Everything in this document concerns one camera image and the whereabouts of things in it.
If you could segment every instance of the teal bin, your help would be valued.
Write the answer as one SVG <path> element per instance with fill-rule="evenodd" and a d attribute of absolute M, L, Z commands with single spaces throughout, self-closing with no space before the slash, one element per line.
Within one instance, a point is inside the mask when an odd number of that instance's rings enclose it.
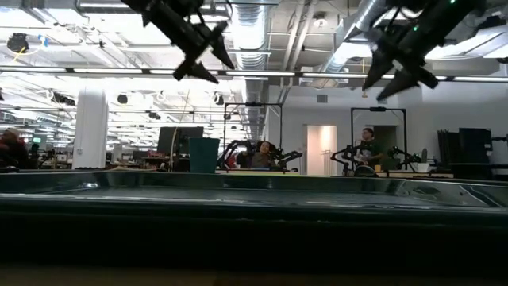
<path fill-rule="evenodd" d="M 189 138 L 190 172 L 214 174 L 220 142 L 217 138 Z"/>

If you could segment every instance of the desk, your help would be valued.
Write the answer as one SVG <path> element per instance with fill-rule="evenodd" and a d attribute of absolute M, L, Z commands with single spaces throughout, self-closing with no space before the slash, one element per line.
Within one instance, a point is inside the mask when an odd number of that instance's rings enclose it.
<path fill-rule="evenodd" d="M 447 178 L 453 179 L 453 174 L 445 173 L 428 173 L 428 172 L 404 172 L 404 171 L 390 171 L 390 172 L 376 172 L 379 178 Z"/>

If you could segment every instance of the fluorescent light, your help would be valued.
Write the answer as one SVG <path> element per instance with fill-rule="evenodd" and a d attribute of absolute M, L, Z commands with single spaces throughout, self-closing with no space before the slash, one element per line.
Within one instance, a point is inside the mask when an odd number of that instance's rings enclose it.
<path fill-rule="evenodd" d="M 211 75 L 218 75 L 218 71 L 208 71 Z M 175 70 L 150 70 L 150 73 L 153 75 L 172 75 L 175 73 Z"/>
<path fill-rule="evenodd" d="M 150 70 L 154 75 L 172 75 L 175 70 Z"/>
<path fill-rule="evenodd" d="M 139 68 L 75 68 L 74 72 L 140 74 L 143 71 Z"/>
<path fill-rule="evenodd" d="M 65 72 L 65 68 L 1 67 L 0 72 Z"/>
<path fill-rule="evenodd" d="M 367 75 L 348 74 L 348 73 L 316 73 L 304 72 L 303 77 L 310 78 L 326 78 L 326 79 L 365 79 Z"/>
<path fill-rule="evenodd" d="M 453 81 L 470 83 L 508 83 L 508 77 L 456 76 Z"/>
<path fill-rule="evenodd" d="M 80 7 L 85 8 L 129 8 L 129 5 L 124 3 L 82 3 Z"/>
<path fill-rule="evenodd" d="M 227 71 L 226 75 L 238 76 L 294 76 L 294 72 L 287 71 Z"/>

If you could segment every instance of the seated man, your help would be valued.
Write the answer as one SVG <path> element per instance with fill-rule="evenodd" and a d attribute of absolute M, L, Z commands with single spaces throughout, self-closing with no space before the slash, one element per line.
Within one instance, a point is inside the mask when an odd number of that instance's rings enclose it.
<path fill-rule="evenodd" d="M 275 162 L 270 158 L 270 142 L 263 142 L 260 151 L 252 156 L 251 168 L 270 168 L 275 167 Z"/>
<path fill-rule="evenodd" d="M 9 128 L 0 139 L 0 159 L 6 166 L 17 168 L 29 167 L 29 153 L 24 144 L 18 140 L 18 131 Z"/>

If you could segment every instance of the computer monitor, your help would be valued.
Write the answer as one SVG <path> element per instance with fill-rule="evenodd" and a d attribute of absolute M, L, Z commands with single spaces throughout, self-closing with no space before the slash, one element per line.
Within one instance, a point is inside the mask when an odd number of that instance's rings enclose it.
<path fill-rule="evenodd" d="M 189 153 L 189 138 L 203 137 L 203 127 L 162 127 L 159 133 L 159 143 L 157 145 L 157 152 L 169 154 L 171 153 L 171 143 L 173 140 L 173 133 L 175 135 L 175 147 L 173 153 L 188 154 Z"/>
<path fill-rule="evenodd" d="M 148 157 L 148 151 L 133 151 L 133 160 L 141 160 Z"/>

